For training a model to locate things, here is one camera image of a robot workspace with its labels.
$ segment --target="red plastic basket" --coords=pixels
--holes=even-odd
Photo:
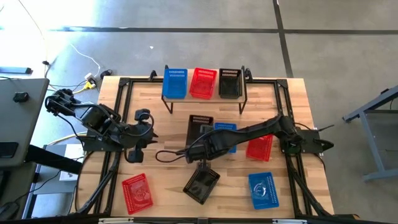
[[[217,71],[195,68],[189,93],[196,98],[210,99],[214,92],[216,77]]]
[[[122,182],[124,200],[129,215],[153,206],[148,181],[145,174],[140,174]]]
[[[271,154],[272,137],[272,134],[268,134],[250,140],[248,148],[246,149],[246,157],[268,162]]]

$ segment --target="basket on shelf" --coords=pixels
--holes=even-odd
[[[184,99],[187,95],[187,77],[187,69],[165,69],[162,94],[169,99]]]
[[[242,95],[242,78],[239,69],[220,68],[218,94],[226,99],[237,99]]]
[[[195,68],[189,89],[190,94],[196,98],[209,100],[213,96],[217,71]]]

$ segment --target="concrete floor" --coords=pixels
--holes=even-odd
[[[277,28],[272,0],[23,2],[41,27]],[[398,29],[395,13],[398,1],[394,0],[279,0],[279,4],[285,29]],[[0,25],[11,23],[4,19],[7,16],[16,16],[8,13],[11,9],[24,18],[18,25],[28,27],[37,37],[34,25],[17,4],[0,12]],[[173,67],[245,65],[255,77],[286,77],[278,34],[47,32],[45,35],[49,60],[57,56],[49,72],[53,84],[76,84],[88,72],[96,72],[96,65],[76,54],[68,41],[118,75],[148,75],[153,69],[161,72],[167,63]],[[37,66],[37,61],[43,58],[40,38],[34,40],[17,32],[7,36],[10,39],[7,46],[15,38],[25,39],[23,43],[31,49],[28,52],[37,53],[24,63],[37,67],[33,76],[41,76]],[[398,36],[286,35],[286,40],[293,75],[305,79],[315,125],[336,124],[322,133],[322,138],[335,143],[324,156],[335,213],[356,213],[365,220],[397,223],[398,178],[362,181],[363,174],[375,171],[376,165],[360,122],[344,124],[341,117],[384,89],[397,85]],[[18,54],[25,55],[23,51],[11,55]],[[83,101],[96,101],[97,97],[96,90],[79,95]],[[393,108],[398,109],[398,102]],[[77,131],[83,131],[77,122],[74,124]],[[41,146],[70,133],[67,124],[43,110],[32,143]],[[70,202],[64,195],[57,198],[39,197],[34,215],[65,213],[61,208],[44,212],[43,202],[53,203],[53,208]]]

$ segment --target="tipped black basket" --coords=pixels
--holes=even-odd
[[[239,98],[242,95],[241,70],[220,68],[218,84],[218,94],[221,98]]]
[[[189,147],[202,133],[200,127],[202,125],[213,125],[213,118],[209,116],[190,115],[187,131],[186,147]]]
[[[220,175],[212,169],[197,169],[183,191],[203,205],[219,178]]]

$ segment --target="blue basket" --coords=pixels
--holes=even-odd
[[[271,172],[249,174],[251,200],[255,209],[279,207]]]
[[[232,123],[215,123],[214,124],[214,129],[236,130],[236,124],[232,124]],[[234,146],[228,152],[229,153],[235,153],[236,152],[236,146]]]
[[[187,77],[187,69],[165,69],[162,94],[169,99],[184,99],[187,94]]]

